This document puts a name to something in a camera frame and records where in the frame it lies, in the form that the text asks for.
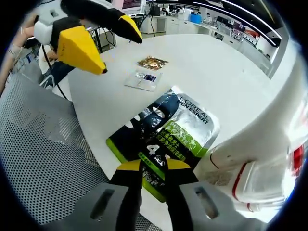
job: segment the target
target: number 4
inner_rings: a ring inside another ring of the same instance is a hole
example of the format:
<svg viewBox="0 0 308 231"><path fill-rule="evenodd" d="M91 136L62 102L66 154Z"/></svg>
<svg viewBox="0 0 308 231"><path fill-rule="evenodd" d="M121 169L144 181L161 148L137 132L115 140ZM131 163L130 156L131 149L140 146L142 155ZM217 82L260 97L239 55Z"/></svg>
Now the number 4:
<svg viewBox="0 0 308 231"><path fill-rule="evenodd" d="M150 151L149 154L153 155L159 149L159 146L157 144L155 144L155 145L148 145L146 148Z"/></svg>

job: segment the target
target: perforated metal mesh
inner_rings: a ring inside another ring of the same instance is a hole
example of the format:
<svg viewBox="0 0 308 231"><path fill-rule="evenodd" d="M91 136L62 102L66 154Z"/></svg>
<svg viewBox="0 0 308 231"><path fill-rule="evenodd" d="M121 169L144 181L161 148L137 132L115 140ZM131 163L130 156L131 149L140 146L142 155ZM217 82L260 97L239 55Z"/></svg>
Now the perforated metal mesh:
<svg viewBox="0 0 308 231"><path fill-rule="evenodd" d="M0 100L0 144L7 178L39 224L63 219L79 198L108 182L72 103L21 75L12 78ZM136 230L161 229L139 215Z"/></svg>

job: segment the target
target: gold foil packet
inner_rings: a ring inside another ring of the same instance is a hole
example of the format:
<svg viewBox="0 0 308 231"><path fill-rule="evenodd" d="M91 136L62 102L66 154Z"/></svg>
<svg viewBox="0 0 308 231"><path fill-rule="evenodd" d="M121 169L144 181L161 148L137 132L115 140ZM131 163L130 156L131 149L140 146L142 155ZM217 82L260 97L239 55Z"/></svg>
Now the gold foil packet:
<svg viewBox="0 0 308 231"><path fill-rule="evenodd" d="M160 68L162 68L164 65L166 65L168 61L162 60L162 59L157 59L152 56L148 56L145 59L142 59L141 61L138 62L139 66L145 67L147 69L157 71Z"/></svg>

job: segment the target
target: face mask package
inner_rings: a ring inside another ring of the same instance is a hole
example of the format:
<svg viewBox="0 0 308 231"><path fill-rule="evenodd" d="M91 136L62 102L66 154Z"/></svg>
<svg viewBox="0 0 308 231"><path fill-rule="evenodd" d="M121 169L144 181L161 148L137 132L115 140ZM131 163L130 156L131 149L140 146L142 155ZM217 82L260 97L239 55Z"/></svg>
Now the face mask package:
<svg viewBox="0 0 308 231"><path fill-rule="evenodd" d="M121 163L141 159L144 188L164 202L166 156L194 169L219 130L212 113L172 87L110 136L106 144Z"/></svg>
<svg viewBox="0 0 308 231"><path fill-rule="evenodd" d="M147 91L154 91L161 75L162 73L140 68L126 79L125 85Z"/></svg>

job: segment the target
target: white table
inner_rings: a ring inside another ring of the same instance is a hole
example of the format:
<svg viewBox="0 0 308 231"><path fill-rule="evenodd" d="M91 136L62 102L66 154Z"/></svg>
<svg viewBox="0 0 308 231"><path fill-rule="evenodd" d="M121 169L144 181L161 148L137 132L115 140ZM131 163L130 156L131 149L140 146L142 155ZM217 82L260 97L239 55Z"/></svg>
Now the white table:
<svg viewBox="0 0 308 231"><path fill-rule="evenodd" d="M136 62L152 55L169 61L155 92L124 86ZM120 162L106 139L173 85L214 113L221 131L213 146L245 128L270 103L268 80L250 60L208 35L147 38L102 54L108 72L101 76L75 69L69 73L75 111L101 168L111 178ZM172 230L167 206L142 190L141 214L163 230Z"/></svg>

